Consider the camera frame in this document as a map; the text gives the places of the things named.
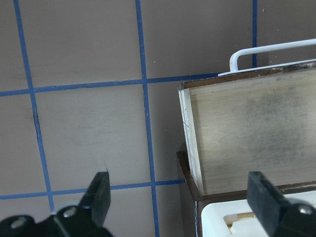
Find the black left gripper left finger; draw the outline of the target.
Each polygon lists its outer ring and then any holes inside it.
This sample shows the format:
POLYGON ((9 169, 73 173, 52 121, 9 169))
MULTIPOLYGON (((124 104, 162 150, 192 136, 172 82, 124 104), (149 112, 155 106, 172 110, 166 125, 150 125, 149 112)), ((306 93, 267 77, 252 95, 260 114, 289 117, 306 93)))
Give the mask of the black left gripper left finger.
POLYGON ((2 237, 109 237, 103 227, 111 204, 108 172, 98 172, 77 205, 69 205, 36 222, 30 215, 15 215, 0 222, 2 237))

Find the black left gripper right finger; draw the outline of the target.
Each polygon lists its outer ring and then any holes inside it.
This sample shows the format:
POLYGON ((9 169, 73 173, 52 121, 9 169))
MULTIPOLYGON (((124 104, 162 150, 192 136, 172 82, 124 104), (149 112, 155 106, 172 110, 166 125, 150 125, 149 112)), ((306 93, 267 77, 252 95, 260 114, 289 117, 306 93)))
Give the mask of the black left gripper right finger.
POLYGON ((247 202, 270 237, 314 237, 316 209, 307 201, 286 198, 260 171, 250 171, 247 202))

